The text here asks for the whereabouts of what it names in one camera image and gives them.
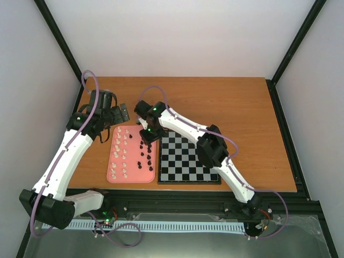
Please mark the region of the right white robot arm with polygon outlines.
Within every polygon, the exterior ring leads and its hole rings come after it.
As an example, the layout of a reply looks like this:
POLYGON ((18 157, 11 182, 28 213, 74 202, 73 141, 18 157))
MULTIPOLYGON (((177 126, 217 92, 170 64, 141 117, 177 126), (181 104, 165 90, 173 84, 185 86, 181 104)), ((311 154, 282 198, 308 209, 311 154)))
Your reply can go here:
POLYGON ((141 100, 134 112, 143 126, 140 135, 146 144, 161 138, 165 130, 172 130, 192 142, 201 164, 214 169, 221 176, 241 203, 240 212, 243 216, 253 218, 261 205, 261 197, 234 165, 225 138, 216 125, 198 124, 163 102, 150 105, 141 100))

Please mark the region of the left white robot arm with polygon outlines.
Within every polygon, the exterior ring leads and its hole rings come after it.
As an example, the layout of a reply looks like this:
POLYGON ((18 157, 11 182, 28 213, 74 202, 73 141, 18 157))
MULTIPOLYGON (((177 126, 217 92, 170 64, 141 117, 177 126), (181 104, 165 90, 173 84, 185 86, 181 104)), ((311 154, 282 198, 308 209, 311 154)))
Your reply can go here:
POLYGON ((93 90, 84 104, 69 119, 58 152, 46 172, 31 190, 22 190, 19 201, 28 213, 31 226, 40 221, 58 229, 88 211, 107 216, 112 210, 109 193, 96 188, 72 196, 66 191, 85 151, 101 132, 129 120, 125 104, 117 104, 114 93, 93 90))

